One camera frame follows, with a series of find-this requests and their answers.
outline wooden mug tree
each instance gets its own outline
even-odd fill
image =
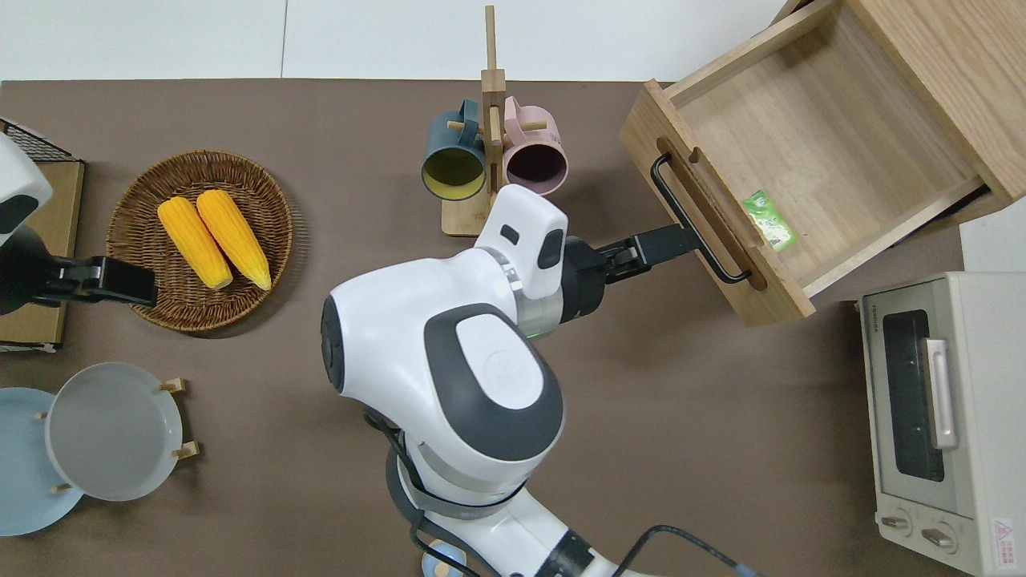
[[[484,7],[488,67],[481,71],[481,126],[484,132],[484,190],[460,201],[442,200],[442,232],[477,236],[484,228],[491,202],[503,186],[503,118],[506,71],[496,64],[496,7]],[[450,128],[462,128],[451,123]]]

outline toaster oven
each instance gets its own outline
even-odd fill
[[[980,576],[1026,576],[1026,274],[863,296],[876,523]]]

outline oven knob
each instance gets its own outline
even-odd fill
[[[901,535],[908,537],[912,534],[912,521],[905,509],[896,509],[891,514],[876,513],[876,523],[881,527],[894,529]]]
[[[898,530],[908,529],[908,522],[901,518],[900,516],[881,516],[880,525],[882,525],[883,527],[891,527]]]
[[[952,531],[951,526],[946,523],[942,523],[940,525],[946,531],[941,528],[923,529],[921,532],[922,538],[930,541],[937,547],[944,549],[948,553],[955,552],[958,544],[955,542],[954,531]]]

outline wicker basket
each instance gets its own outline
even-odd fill
[[[196,333],[227,326],[252,312],[270,292],[232,267],[232,283],[220,291],[204,285],[174,247],[157,218],[157,206],[172,196],[191,201],[205,190],[231,195],[267,255],[271,291],[292,249],[292,214],[274,178],[248,158],[198,150],[154,164],[140,175],[114,208],[107,229],[111,257],[153,270],[157,306],[132,306],[140,316],[166,329]]]

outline open drawer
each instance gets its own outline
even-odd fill
[[[922,82],[862,2],[816,0],[669,88],[645,83],[621,140],[646,178],[671,155],[661,174],[697,231],[729,273],[751,272],[717,281],[746,324],[802,318],[985,184],[991,210],[1021,196]],[[779,253],[743,205],[759,190],[796,236]]]

